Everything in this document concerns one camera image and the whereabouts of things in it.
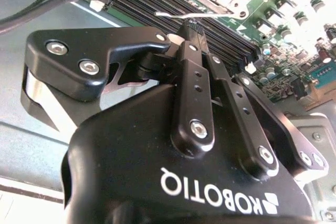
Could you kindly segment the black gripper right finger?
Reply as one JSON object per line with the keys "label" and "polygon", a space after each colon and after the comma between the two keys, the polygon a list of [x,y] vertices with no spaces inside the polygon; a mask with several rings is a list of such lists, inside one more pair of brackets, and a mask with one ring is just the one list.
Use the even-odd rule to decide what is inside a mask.
{"label": "black gripper right finger", "polygon": [[220,58],[210,52],[205,60],[212,91],[240,137],[238,160],[247,173],[267,180],[277,176],[283,165],[299,182],[327,176],[325,157],[248,77],[240,74],[232,79]]}

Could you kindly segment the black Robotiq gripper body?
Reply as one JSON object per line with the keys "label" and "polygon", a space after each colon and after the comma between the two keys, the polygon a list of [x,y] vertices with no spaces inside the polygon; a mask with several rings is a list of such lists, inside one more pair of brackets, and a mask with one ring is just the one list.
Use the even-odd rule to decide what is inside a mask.
{"label": "black Robotiq gripper body", "polygon": [[257,181],[213,104],[215,144],[199,159],[172,145],[174,88],[150,88],[84,121],[62,165],[66,223],[307,223],[312,207],[288,171]]}

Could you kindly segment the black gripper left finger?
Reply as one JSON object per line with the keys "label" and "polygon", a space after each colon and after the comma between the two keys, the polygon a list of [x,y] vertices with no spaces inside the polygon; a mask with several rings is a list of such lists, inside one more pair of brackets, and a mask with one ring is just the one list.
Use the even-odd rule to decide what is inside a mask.
{"label": "black gripper left finger", "polygon": [[116,106],[111,127],[167,115],[167,138],[184,156],[203,156],[215,143],[203,33],[154,27],[38,30],[27,38],[23,94],[29,114],[73,135],[102,113],[100,100],[125,87],[159,85]]}

